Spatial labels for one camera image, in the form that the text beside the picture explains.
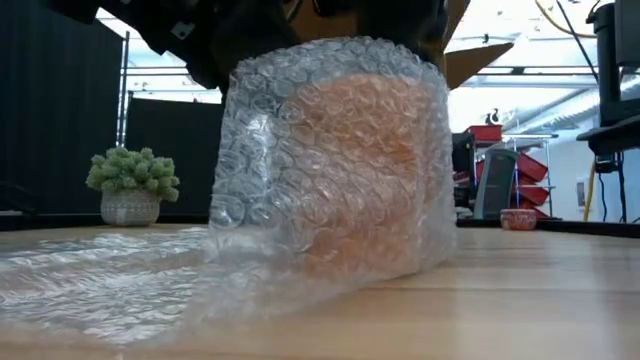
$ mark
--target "table surface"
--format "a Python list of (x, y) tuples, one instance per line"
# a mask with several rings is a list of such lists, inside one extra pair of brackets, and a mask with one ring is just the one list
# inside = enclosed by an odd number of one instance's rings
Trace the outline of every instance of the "table surface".
[[(156, 228), (172, 231), (175, 227)], [(37, 240), (100, 229), (0, 233)], [(115, 359), (17, 339), (0, 359)], [(454, 259), (301, 313), (201, 333), (128, 359), (639, 359), (640, 241), (461, 229)]]

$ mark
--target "textured pot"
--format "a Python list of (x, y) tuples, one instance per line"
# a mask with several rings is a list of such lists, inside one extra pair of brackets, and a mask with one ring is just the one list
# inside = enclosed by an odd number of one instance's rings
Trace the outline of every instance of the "textured pot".
[(149, 226), (160, 215), (160, 198), (143, 190), (103, 193), (100, 212), (109, 225)]

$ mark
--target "red bowl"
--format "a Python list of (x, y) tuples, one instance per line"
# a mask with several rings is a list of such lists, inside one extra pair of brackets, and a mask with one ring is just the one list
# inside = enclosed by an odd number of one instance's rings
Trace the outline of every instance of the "red bowl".
[(500, 212), (500, 224), (505, 230), (530, 231), (536, 228), (538, 218), (530, 209), (505, 209)]

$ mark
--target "dark backdrop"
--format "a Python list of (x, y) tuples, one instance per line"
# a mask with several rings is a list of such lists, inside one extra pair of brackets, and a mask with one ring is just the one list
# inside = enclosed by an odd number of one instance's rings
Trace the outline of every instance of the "dark backdrop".
[(132, 99), (125, 144), (129, 150), (153, 149), (173, 158), (180, 198), (163, 202), (164, 215), (207, 215), (220, 148), (224, 107), (216, 104)]
[(122, 39), (37, 0), (3, 0), (0, 49), (0, 210), (28, 205), (9, 185), (42, 213), (99, 212), (84, 181), (91, 156), (115, 145)]

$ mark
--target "potted plant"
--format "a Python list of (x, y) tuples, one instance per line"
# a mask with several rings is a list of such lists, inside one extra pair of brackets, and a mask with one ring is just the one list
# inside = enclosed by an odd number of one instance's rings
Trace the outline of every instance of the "potted plant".
[(107, 224), (148, 226), (160, 215), (160, 201), (178, 200), (170, 158), (154, 157), (149, 148), (140, 152), (117, 147), (91, 159), (87, 185), (102, 192), (100, 212)]

